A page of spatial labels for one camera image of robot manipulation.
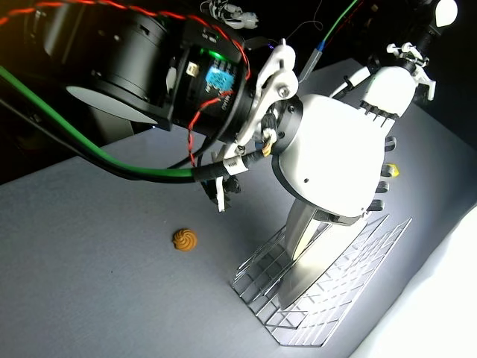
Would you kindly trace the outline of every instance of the white label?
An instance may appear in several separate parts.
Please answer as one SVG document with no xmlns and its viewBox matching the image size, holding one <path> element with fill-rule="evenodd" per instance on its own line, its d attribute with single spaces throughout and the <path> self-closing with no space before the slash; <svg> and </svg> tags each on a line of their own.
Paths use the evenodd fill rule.
<svg viewBox="0 0 477 358">
<path fill-rule="evenodd" d="M 230 175 L 243 173 L 248 170 L 248 168 L 244 165 L 244 161 L 241 159 L 240 156 L 224 159 L 223 163 L 224 163 L 225 169 L 229 172 Z"/>
</svg>

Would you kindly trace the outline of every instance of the green wire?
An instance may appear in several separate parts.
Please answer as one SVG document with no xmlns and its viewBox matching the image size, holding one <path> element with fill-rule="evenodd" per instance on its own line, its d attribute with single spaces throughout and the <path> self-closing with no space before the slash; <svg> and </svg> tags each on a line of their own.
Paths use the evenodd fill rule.
<svg viewBox="0 0 477 358">
<path fill-rule="evenodd" d="M 329 35 L 331 35 L 331 33 L 335 30 L 336 26 L 338 26 L 338 23 L 341 21 L 341 19 L 343 19 L 343 17 L 348 13 L 348 11 L 351 10 L 351 7 L 353 7 L 356 2 L 358 2 L 358 0 L 353 0 L 350 6 L 346 8 L 346 10 L 340 15 L 340 17 L 338 17 L 338 20 L 336 20 L 336 22 L 333 24 L 333 26 L 329 29 L 328 33 L 323 38 L 323 42 L 326 42 L 328 40 Z"/>
<path fill-rule="evenodd" d="M 21 94 L 26 97 L 30 102 L 41 108 L 43 112 L 48 114 L 56 123 L 68 131 L 78 142 L 82 145 L 85 145 L 89 150 L 93 151 L 99 157 L 104 160 L 120 166 L 123 169 L 130 170 L 132 172 L 137 172 L 139 174 L 148 174 L 148 175 L 157 175 L 161 177 L 170 177 L 170 178 L 187 178 L 192 177 L 191 169 L 152 169 L 152 168 L 142 168 L 138 166 L 130 166 L 126 163 L 117 160 L 114 157 L 111 157 L 108 153 L 99 148 L 95 143 L 87 139 L 83 134 L 81 134 L 75 127 L 70 125 L 66 119 L 64 119 L 56 110 L 51 108 L 45 101 L 43 101 L 38 95 L 36 95 L 31 89 L 26 87 L 20 80 L 15 76 L 9 73 L 6 68 L 0 66 L 0 76 L 3 77 L 9 84 L 15 87 Z"/>
</svg>

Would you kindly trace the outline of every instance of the table surface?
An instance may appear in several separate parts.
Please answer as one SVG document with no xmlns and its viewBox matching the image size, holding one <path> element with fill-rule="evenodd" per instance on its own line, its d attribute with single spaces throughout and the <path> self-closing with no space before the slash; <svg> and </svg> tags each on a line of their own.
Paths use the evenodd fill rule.
<svg viewBox="0 0 477 358">
<path fill-rule="evenodd" d="M 452 140 L 453 150 L 475 156 Z M 172 161 L 167 154 L 186 154 L 186 132 L 153 129 L 107 151 L 128 163 L 164 167 Z M 459 168 L 452 188 L 468 175 Z M 242 193 L 233 195 L 225 213 L 198 184 L 131 182 L 79 158 L 0 186 L 1 356 L 348 357 L 452 226 L 443 224 L 442 237 L 413 240 L 429 230 L 413 223 L 414 231 L 376 274 L 374 288 L 324 348 L 284 348 L 230 280 L 283 225 L 293 198 L 275 179 L 270 160 L 239 177 Z M 429 215 L 435 219 L 455 193 Z M 187 253 L 171 244 L 183 227 L 198 235 L 198 246 Z"/>
</svg>

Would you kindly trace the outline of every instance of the gray table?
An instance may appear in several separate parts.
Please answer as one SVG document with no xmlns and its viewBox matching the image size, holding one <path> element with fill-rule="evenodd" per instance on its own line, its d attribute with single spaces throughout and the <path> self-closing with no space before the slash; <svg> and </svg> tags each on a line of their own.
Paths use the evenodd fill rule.
<svg viewBox="0 0 477 358">
<path fill-rule="evenodd" d="M 313 78 L 309 90 L 324 81 L 337 80 Z M 477 198 L 476 154 L 419 109 L 407 117 L 399 135 L 408 142 L 394 154 L 402 180 L 388 206 L 413 226 L 324 348 L 280 347 L 229 286 L 291 206 L 269 160 L 240 175 L 243 193 L 219 214 L 198 184 L 130 182 L 74 158 L 0 186 L 0 356 L 348 357 Z M 416 151 L 434 139 L 437 150 Z M 163 167 L 164 148 L 183 157 L 185 131 L 151 130 L 107 151 Z M 419 180 L 436 161 L 449 177 Z M 189 253 L 171 244 L 182 227 L 198 233 Z"/>
</svg>

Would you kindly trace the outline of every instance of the bolt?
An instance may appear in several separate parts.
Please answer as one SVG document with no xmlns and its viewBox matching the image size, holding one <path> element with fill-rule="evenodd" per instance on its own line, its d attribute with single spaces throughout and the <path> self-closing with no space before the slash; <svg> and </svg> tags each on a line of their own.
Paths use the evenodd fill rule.
<svg viewBox="0 0 477 358">
<path fill-rule="evenodd" d="M 289 94 L 290 94 L 290 90 L 288 89 L 287 86 L 281 86 L 281 87 L 278 89 L 278 95 L 279 95 L 281 98 L 285 98 L 285 97 L 287 97 Z"/>
</svg>

